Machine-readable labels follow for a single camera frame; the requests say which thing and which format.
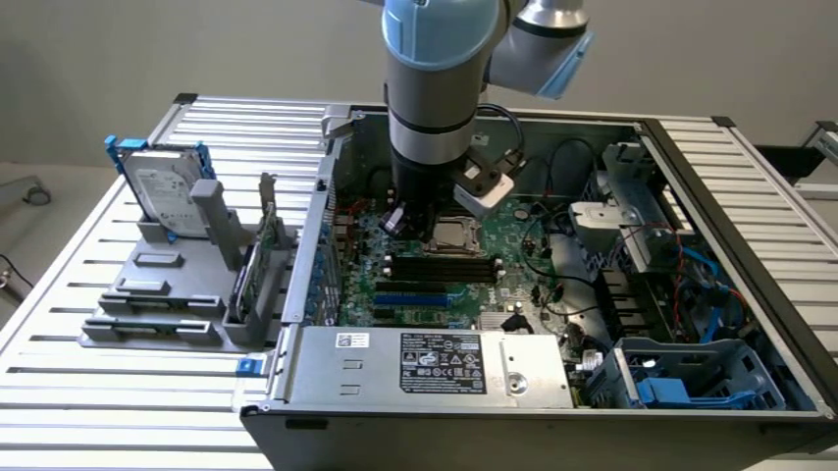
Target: metal frame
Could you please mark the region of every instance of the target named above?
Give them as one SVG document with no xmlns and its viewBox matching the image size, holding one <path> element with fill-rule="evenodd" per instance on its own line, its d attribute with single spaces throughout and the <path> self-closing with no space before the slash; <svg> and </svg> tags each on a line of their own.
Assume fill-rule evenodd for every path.
<svg viewBox="0 0 838 471">
<path fill-rule="evenodd" d="M 193 104 L 170 108 L 150 137 L 170 143 L 204 140 L 213 148 L 225 199 L 242 220 L 257 214 L 253 172 L 290 175 L 280 177 L 286 184 L 277 183 L 277 202 L 286 224 L 298 228 L 309 207 L 306 192 L 314 184 L 314 169 L 326 150 L 318 142 L 322 109 L 312 103 L 200 96 Z M 531 110 L 521 114 L 531 120 L 573 120 L 577 116 Z M 740 149 L 719 141 L 720 130 L 709 119 L 587 117 L 661 120 L 691 165 L 708 166 L 728 158 L 744 165 Z M 715 140 L 696 140 L 699 134 Z M 704 163 L 693 162 L 692 156 L 700 156 Z M 772 188 L 755 180 L 719 180 L 700 177 L 700 173 L 699 178 L 711 190 L 748 187 L 745 183 Z M 717 198 L 723 210 L 724 201 L 739 201 L 736 205 L 744 201 L 736 200 L 739 193 L 719 194 L 728 195 L 728 199 Z M 118 180 L 0 332 L 0 469 L 269 469 L 232 413 L 233 404 L 257 400 L 266 388 L 264 379 L 233 377 L 240 355 L 85 350 L 74 344 L 81 320 L 138 237 L 128 229 L 138 214 L 129 203 L 130 195 Z M 752 246 L 764 241 L 765 233 L 747 227 L 753 226 L 747 224 L 753 217 L 741 219 L 741 213 L 731 214 L 747 243 Z M 819 240 L 804 223 L 781 228 L 795 228 L 789 236 Z M 753 251 L 756 256 L 764 253 Z M 777 275 L 783 273 L 789 272 L 772 270 L 775 279 L 785 277 Z M 293 332 L 284 332 L 277 342 L 292 343 Z"/>
</svg>

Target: slotted metal surface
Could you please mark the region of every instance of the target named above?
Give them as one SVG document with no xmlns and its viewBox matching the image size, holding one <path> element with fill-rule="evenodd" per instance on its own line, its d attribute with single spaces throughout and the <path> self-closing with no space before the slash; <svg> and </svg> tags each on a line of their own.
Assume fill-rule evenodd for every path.
<svg viewBox="0 0 838 471">
<path fill-rule="evenodd" d="M 322 157 L 321 112 L 322 106 L 310 103 L 200 97 L 170 109 L 152 136 L 160 142 L 209 145 L 225 200 L 244 223 L 258 218 L 258 174 L 276 173 L 280 215 L 297 228 Z M 696 118 L 665 119 L 708 187 L 720 188 L 715 194 L 731 202 L 741 233 L 763 243 L 764 263 L 773 264 L 785 289 L 803 299 L 818 297 L 798 284 L 804 276 L 819 284 L 838 283 L 838 265 L 819 256 L 789 258 L 807 253 L 804 245 L 818 245 L 819 238 L 781 207 L 771 184 L 755 179 L 749 159 L 715 125 Z M 741 180 L 716 172 L 725 167 L 743 169 Z M 232 412 L 233 402 L 264 388 L 262 379 L 234 378 L 238 355 L 76 344 L 81 323 L 138 239 L 137 217 L 117 182 L 0 333 L 0 469 L 269 469 Z M 776 220 L 784 223 L 776 226 Z M 828 255 L 822 247 L 812 249 Z M 834 325 L 828 305 L 802 308 L 815 327 Z"/>
<path fill-rule="evenodd" d="M 663 121 L 685 160 L 838 361 L 838 256 L 831 230 L 737 131 Z M 667 200 L 675 205 L 671 193 Z M 675 209 L 685 221 L 683 212 Z"/>
</svg>

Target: power supply label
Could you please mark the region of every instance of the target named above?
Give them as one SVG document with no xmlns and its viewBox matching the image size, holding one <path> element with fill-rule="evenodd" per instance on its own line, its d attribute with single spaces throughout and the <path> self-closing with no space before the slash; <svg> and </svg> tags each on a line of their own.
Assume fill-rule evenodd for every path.
<svg viewBox="0 0 838 471">
<path fill-rule="evenodd" d="M 399 386 L 413 394 L 485 394 L 480 336 L 401 334 Z"/>
</svg>

